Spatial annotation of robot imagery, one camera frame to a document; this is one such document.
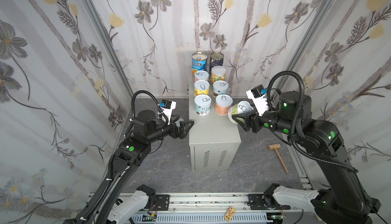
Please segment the white-lid green label can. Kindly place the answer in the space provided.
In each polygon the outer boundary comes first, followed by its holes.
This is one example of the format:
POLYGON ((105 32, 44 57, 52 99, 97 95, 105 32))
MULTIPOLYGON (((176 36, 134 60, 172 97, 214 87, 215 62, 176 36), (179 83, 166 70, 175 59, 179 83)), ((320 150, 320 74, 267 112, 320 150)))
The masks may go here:
POLYGON ((233 115, 244 114, 247 112, 252 112, 253 110, 254 108, 248 101, 240 101, 228 110, 228 117, 232 123, 238 125, 238 123, 233 119, 233 115))

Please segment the white-lid teal can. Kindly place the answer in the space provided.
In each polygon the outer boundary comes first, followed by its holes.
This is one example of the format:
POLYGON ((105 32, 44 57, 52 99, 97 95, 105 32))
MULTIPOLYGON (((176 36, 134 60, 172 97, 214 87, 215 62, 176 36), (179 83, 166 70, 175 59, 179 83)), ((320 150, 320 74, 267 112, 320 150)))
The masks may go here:
POLYGON ((194 111, 197 115, 206 116, 210 108, 211 98, 208 95, 200 94, 194 98, 194 111))

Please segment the white-lid grey can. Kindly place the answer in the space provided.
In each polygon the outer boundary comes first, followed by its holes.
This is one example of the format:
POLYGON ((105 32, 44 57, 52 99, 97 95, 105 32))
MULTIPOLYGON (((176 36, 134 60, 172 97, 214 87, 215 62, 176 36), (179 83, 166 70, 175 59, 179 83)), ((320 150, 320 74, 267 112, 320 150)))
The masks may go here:
POLYGON ((213 84, 213 96, 217 97, 221 94, 228 94, 229 84, 225 81, 215 81, 213 84))

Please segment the white-lid yellow can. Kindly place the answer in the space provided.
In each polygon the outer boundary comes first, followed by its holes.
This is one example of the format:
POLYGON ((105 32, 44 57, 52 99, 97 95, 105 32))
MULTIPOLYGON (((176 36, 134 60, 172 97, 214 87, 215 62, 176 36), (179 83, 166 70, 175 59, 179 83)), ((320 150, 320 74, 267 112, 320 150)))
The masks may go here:
POLYGON ((208 95, 209 94, 209 88, 210 88, 210 83, 208 81, 204 80, 198 80, 194 83, 194 95, 208 95))

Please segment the white-lid pink can front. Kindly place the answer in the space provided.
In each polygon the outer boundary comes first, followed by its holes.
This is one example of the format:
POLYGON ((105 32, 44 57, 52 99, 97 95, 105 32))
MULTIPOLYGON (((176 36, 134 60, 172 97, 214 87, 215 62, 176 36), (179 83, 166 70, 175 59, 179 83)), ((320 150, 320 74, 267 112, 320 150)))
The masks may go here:
POLYGON ((194 73, 194 81, 208 81, 209 80, 209 73, 204 70, 197 70, 194 73))

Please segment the green orange label can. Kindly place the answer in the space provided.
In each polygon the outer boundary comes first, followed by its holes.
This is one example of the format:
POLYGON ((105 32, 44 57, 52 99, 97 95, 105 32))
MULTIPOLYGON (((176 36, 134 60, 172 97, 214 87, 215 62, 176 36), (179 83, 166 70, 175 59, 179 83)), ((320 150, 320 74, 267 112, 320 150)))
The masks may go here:
POLYGON ((226 71, 226 68, 223 66, 214 66, 211 69, 211 83, 214 84, 216 81, 224 81, 226 77, 226 71))

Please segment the dark can with gold lid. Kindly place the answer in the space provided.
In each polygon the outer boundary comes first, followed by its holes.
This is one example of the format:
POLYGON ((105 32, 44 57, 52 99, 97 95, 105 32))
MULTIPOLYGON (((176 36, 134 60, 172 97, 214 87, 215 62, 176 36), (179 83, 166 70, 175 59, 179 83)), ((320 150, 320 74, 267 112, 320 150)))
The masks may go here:
POLYGON ((213 52, 210 55, 209 67, 212 69, 215 66, 223 66, 224 55, 220 52, 213 52))

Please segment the blue label soup can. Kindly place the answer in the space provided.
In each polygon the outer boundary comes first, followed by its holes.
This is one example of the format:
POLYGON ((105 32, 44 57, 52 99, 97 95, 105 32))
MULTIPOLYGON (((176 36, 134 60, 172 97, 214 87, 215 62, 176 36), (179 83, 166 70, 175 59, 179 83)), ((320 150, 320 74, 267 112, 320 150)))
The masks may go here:
POLYGON ((194 75, 197 71, 206 71, 208 56, 203 52, 195 52, 192 54, 192 74, 194 75))

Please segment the wooden mallet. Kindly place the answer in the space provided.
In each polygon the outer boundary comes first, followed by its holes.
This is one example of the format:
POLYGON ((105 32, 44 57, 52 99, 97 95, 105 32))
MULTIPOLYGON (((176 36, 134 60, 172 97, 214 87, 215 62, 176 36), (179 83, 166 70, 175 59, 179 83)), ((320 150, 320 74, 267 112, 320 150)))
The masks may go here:
POLYGON ((279 158, 279 160, 280 160, 280 162, 281 162, 281 164, 282 164, 282 166, 283 166, 285 172, 286 172, 287 174, 289 174, 289 171, 288 171, 288 169, 287 169, 287 167, 286 167, 286 164, 285 164, 285 162, 283 161, 283 159, 282 159, 282 157, 281 157, 281 155, 280 155, 280 153, 279 153, 279 149, 281 148, 281 145, 280 145, 280 144, 271 144, 271 145, 268 145, 268 148, 269 148, 270 150, 274 150, 274 151, 276 152, 276 154, 277 154, 277 156, 278 156, 278 158, 279 158))

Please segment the grey metal cabinet box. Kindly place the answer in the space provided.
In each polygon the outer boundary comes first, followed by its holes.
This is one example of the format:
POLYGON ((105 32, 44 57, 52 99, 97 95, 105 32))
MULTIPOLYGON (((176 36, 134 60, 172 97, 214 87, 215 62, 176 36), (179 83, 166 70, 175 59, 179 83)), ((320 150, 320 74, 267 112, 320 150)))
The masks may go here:
POLYGON ((193 172, 226 171, 241 144, 238 127, 227 115, 215 112, 215 101, 207 115, 196 113, 195 96, 189 97, 189 118, 194 122, 189 131, 191 170, 193 172))

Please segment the small orange tag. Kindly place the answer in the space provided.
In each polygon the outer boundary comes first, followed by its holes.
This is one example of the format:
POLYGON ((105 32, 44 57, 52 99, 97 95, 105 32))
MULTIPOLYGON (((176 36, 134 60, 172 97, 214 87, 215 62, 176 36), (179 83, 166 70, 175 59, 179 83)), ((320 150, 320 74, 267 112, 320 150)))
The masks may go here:
POLYGON ((235 215, 236 213, 236 209, 234 209, 232 206, 228 209, 228 211, 226 212, 225 216, 224 216, 224 219, 227 221, 227 222, 230 222, 233 218, 233 216, 235 215))

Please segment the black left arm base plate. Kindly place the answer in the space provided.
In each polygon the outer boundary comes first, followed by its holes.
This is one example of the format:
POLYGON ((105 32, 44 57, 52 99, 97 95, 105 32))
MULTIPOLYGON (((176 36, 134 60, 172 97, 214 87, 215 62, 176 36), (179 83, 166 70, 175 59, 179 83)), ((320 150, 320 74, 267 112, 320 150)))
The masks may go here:
POLYGON ((157 194, 155 196, 155 204, 153 206, 153 211, 168 211, 170 204, 170 195, 169 194, 157 194))

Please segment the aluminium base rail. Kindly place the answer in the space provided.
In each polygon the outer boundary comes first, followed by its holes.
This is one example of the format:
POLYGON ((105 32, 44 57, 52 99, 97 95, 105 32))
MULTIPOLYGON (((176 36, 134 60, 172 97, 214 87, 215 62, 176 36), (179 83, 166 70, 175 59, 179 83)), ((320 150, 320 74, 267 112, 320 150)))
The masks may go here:
MULTIPOLYGON (((116 204, 129 199, 134 193, 120 194, 116 204)), ((136 214, 146 214, 155 220, 158 214, 166 213, 223 213, 232 206, 236 213, 266 213, 273 224, 284 222, 284 212, 295 209, 314 213, 321 221, 331 224, 338 218, 324 211, 331 203, 324 200, 319 190, 299 190, 273 184, 263 193, 179 193, 170 195, 168 211, 140 210, 136 214), (276 203, 274 210, 251 210, 248 203, 249 194, 264 194, 272 196, 276 203)))

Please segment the aluminium corner wall post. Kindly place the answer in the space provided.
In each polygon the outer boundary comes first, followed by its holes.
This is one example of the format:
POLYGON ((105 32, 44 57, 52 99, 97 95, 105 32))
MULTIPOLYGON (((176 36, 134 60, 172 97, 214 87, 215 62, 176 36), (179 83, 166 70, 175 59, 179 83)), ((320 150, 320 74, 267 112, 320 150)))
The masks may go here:
POLYGON ((284 6, 277 10, 279 32, 276 46, 280 54, 268 62, 265 82, 285 69, 299 73, 307 85, 306 93, 318 104, 330 98, 330 88, 321 90, 321 69, 327 63, 326 51, 337 41, 341 28, 346 24, 349 4, 353 0, 283 0, 284 6))

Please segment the left corner wall post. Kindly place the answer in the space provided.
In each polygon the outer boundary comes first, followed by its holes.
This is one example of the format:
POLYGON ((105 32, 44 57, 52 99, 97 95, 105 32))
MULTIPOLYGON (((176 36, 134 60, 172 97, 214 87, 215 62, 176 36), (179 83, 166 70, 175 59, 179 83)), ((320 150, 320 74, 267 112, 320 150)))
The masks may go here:
POLYGON ((93 26, 99 35, 101 41, 104 44, 105 49, 107 50, 109 57, 113 63, 113 66, 120 78, 120 81, 122 82, 123 86, 125 87, 126 94, 129 99, 132 99, 133 97, 133 90, 127 80, 127 77, 125 75, 125 72, 123 71, 123 68, 121 66, 121 63, 115 54, 115 50, 113 48, 112 42, 110 41, 109 33, 107 32, 100 15, 98 11, 96 10, 94 3, 92 0, 81 0, 84 7, 87 9, 87 13, 93 23, 93 26))

